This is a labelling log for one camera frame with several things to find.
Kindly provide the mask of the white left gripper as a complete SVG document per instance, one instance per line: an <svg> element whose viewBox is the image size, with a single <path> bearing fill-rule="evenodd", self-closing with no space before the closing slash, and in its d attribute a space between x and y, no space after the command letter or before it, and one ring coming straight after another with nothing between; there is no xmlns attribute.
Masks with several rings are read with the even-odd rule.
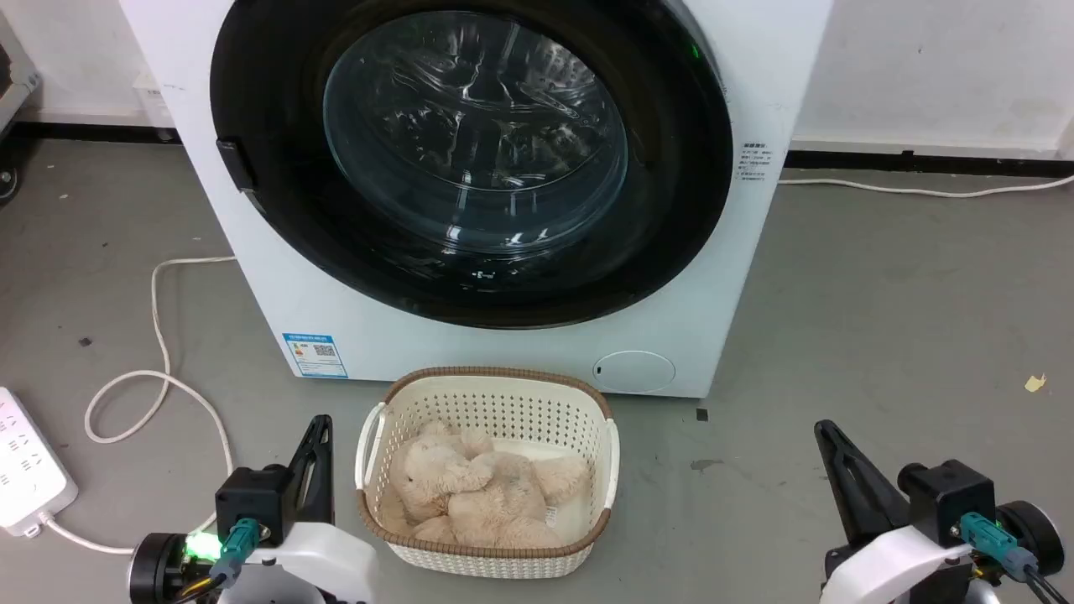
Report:
<svg viewBox="0 0 1074 604"><path fill-rule="evenodd" d="M290 462L295 513L284 543L240 520L211 533L151 533L128 570L132 603L372 603L376 551L335 527L332 418L316 415Z"/></svg>

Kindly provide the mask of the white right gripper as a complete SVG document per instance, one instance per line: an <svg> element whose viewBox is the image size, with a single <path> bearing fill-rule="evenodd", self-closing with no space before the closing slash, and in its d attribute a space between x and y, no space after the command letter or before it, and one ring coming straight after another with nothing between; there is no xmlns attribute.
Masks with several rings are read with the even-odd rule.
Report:
<svg viewBox="0 0 1074 604"><path fill-rule="evenodd" d="M993 520L966 513L950 527L954 546L940 546L905 527L908 501L842 429L823 419L814 435L848 545L879 536L855 553L829 551L821 603L1000 603L1005 580L1024 585L1040 603L1066 601L1050 583L1066 551L1037 506L1010 502Z"/></svg>

